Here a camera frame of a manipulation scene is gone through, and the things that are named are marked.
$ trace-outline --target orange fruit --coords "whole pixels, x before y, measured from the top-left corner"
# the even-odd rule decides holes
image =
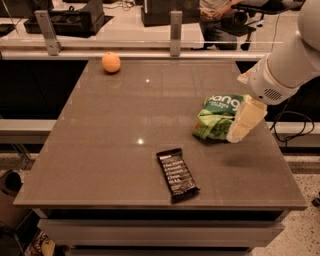
[[[121,61],[114,52],[107,52],[102,56],[102,66],[109,73],[115,73],[120,69]]]

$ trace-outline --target black packet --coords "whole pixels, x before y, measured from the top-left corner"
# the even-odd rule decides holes
[[[172,201],[187,199],[200,190],[182,158],[181,148],[159,152],[157,158],[170,189]]]

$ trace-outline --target computer monitor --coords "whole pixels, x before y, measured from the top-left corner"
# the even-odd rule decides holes
[[[0,0],[0,17],[29,18],[36,10],[51,9],[52,0]]]
[[[141,19],[145,27],[170,24],[170,12],[182,11],[182,23],[198,23],[199,0],[144,0]]]

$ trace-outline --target desk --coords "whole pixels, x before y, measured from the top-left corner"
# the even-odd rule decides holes
[[[205,97],[243,93],[232,61],[90,60],[15,205],[58,244],[266,246],[306,202],[264,122],[238,144],[192,135]],[[172,204],[156,159],[181,147],[200,193]]]
[[[70,4],[55,5],[55,10],[68,10]],[[73,4],[80,9],[84,4]],[[122,8],[110,9],[104,5],[105,15],[114,18],[105,24],[95,36],[76,38],[57,36],[64,48],[82,48],[87,50],[94,47],[140,47],[140,48],[170,48],[170,26],[145,28],[141,21],[141,6],[135,6],[128,11]],[[23,19],[17,24],[17,30],[1,38],[3,47],[44,47],[41,34],[28,34]],[[202,45],[203,37],[198,23],[182,25],[181,47],[192,48]]]

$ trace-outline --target snack bag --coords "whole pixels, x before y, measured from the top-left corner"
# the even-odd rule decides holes
[[[237,143],[264,118],[266,108],[249,95],[213,95],[205,100],[193,134]]]

